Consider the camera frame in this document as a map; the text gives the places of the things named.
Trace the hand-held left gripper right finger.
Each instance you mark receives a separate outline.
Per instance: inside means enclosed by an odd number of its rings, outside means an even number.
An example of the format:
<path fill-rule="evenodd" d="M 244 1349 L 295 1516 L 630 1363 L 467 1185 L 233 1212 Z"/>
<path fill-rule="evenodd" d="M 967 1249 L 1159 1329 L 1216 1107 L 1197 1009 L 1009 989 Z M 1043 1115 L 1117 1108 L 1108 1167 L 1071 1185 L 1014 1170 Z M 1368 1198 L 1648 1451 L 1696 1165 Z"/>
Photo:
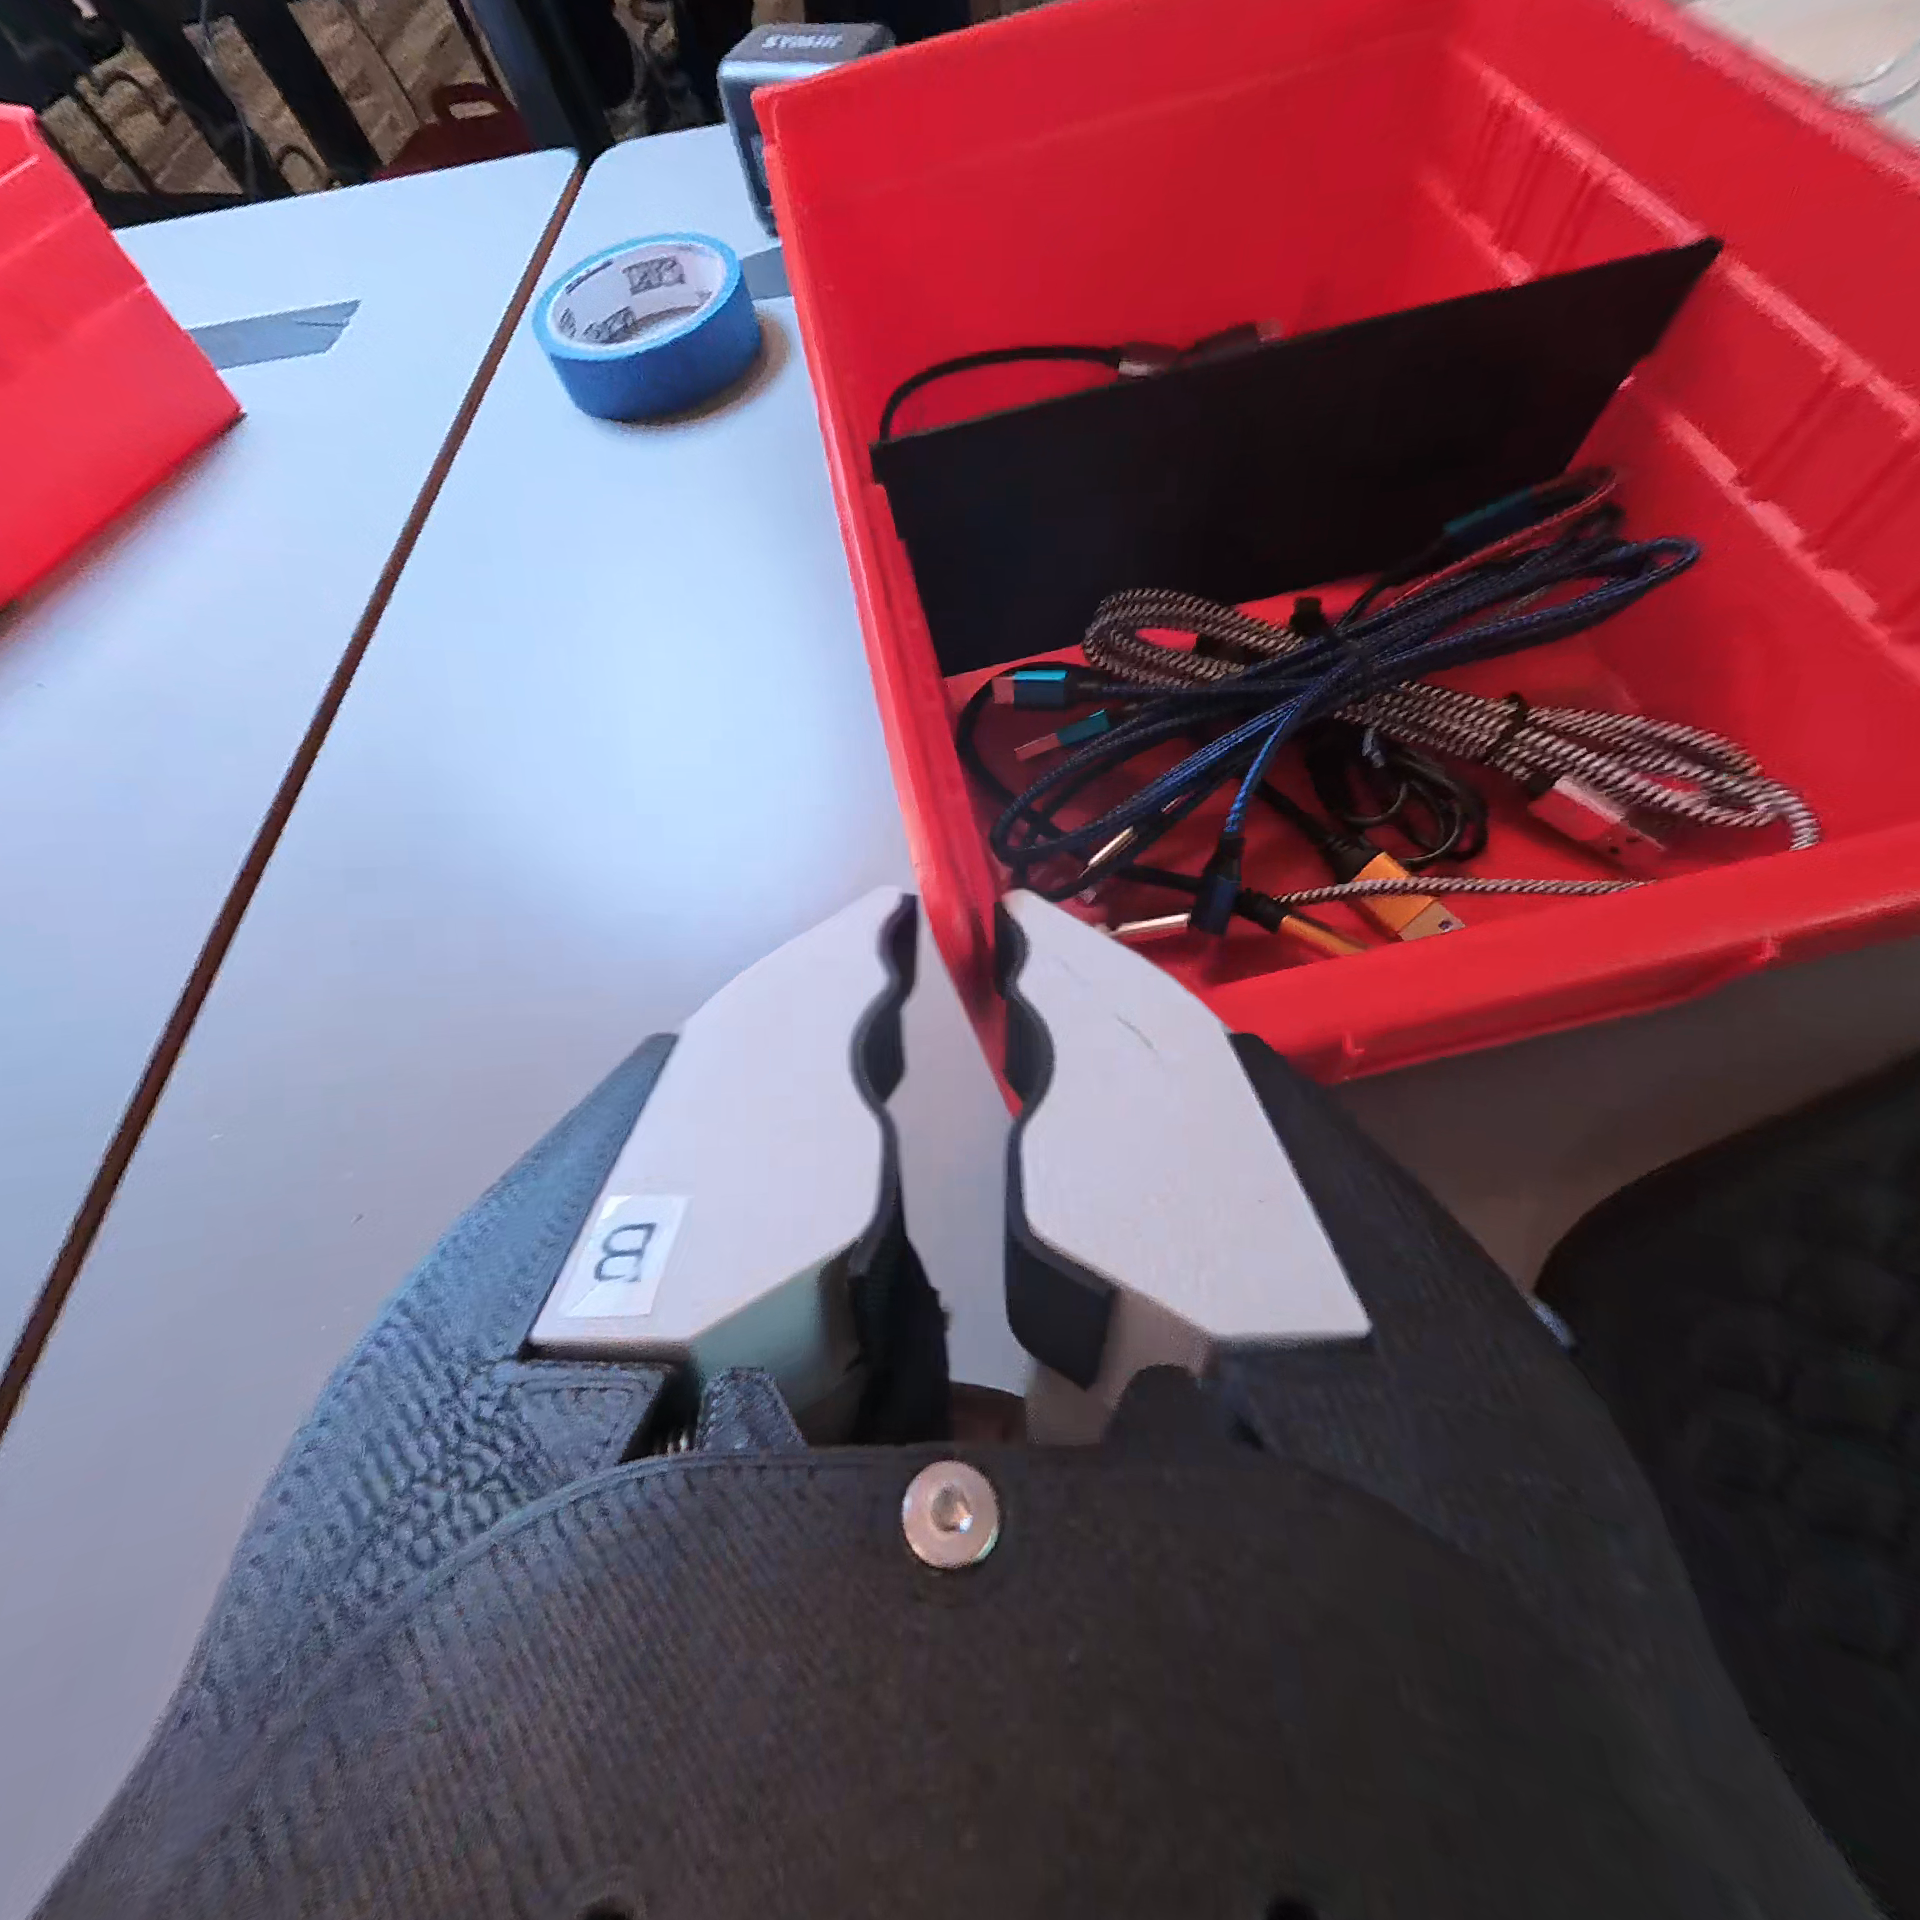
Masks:
<path fill-rule="evenodd" d="M 1028 892 L 996 910 L 1003 1308 L 1025 1429 L 1087 1445 L 1151 1369 L 1355 1349 L 1372 1317 L 1230 1028 L 1167 972 Z"/>

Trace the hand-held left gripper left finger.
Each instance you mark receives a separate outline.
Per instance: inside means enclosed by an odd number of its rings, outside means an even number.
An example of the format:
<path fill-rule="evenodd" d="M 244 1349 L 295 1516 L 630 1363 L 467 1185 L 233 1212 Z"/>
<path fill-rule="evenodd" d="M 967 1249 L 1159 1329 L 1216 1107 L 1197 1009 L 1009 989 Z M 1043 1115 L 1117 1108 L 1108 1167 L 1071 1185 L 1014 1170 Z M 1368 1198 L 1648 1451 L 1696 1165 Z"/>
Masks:
<path fill-rule="evenodd" d="M 809 1438 L 945 1439 L 945 1322 L 904 1228 L 891 1093 L 919 901 L 877 887 L 668 1038 L 529 1325 L 541 1359 L 760 1372 Z"/>

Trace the large red plastic bin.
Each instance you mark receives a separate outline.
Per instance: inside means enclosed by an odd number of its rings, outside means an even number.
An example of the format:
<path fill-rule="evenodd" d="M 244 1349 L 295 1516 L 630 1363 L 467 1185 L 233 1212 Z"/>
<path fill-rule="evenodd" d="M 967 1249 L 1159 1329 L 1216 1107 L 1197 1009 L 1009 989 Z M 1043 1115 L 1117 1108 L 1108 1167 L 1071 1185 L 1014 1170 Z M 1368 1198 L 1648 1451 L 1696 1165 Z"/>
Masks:
<path fill-rule="evenodd" d="M 1191 345 L 1400 314 L 1720 241 L 1564 475 L 1669 582 L 1438 675 L 1709 729 L 1799 794 L 1670 830 L 1655 877 L 1468 901 L 1303 957 L 1257 927 L 1134 949 L 1323 1083 L 1641 1015 L 1915 930 L 1915 148 L 1669 4 L 1053 4 L 766 89 L 828 471 L 920 914 L 1001 1067 L 996 903 L 1022 885 L 952 747 L 872 475 L 897 382 L 1001 345 Z"/>

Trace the black bin divider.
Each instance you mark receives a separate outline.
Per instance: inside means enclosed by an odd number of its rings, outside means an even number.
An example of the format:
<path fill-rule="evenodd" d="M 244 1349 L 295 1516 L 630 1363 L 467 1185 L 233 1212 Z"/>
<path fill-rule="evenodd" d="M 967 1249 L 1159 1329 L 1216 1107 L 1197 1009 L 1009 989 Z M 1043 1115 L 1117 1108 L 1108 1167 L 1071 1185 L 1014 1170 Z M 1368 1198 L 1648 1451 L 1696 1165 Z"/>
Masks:
<path fill-rule="evenodd" d="M 1117 382 L 999 369 L 907 402 L 870 468 L 945 675 L 1077 642 L 1116 593 L 1248 604 L 1380 573 L 1572 466 L 1720 241 Z"/>

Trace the blue tape roll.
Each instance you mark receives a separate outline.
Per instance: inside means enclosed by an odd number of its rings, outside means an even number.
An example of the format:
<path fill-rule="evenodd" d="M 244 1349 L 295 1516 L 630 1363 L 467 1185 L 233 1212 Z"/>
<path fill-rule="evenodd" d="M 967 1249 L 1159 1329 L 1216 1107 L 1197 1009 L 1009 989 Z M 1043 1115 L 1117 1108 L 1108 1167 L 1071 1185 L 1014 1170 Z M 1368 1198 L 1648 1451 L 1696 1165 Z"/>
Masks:
<path fill-rule="evenodd" d="M 760 318 L 739 253 L 696 230 L 605 247 L 536 298 L 535 343 L 571 404 L 651 423 L 703 407 L 760 358 Z"/>

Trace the small red plastic bin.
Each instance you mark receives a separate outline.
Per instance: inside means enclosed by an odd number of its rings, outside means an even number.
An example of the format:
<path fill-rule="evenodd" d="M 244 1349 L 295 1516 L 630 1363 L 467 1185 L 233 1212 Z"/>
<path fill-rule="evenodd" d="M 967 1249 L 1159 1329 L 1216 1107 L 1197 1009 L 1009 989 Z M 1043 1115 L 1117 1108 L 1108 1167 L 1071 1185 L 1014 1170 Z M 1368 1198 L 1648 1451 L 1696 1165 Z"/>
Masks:
<path fill-rule="evenodd" d="M 241 402 L 28 107 L 3 107 L 3 604 L 225 434 Z"/>

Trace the dark red chair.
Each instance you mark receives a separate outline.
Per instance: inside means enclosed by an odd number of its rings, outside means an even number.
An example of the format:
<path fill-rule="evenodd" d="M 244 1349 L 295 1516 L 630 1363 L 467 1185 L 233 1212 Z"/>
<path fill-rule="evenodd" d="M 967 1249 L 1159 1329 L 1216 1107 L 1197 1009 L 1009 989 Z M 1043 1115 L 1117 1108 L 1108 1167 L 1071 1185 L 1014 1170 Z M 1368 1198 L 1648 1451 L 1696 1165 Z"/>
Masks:
<path fill-rule="evenodd" d="M 374 180 L 425 177 L 529 154 L 535 142 L 511 99 L 483 79 L 435 86 L 429 115 L 376 165 Z"/>

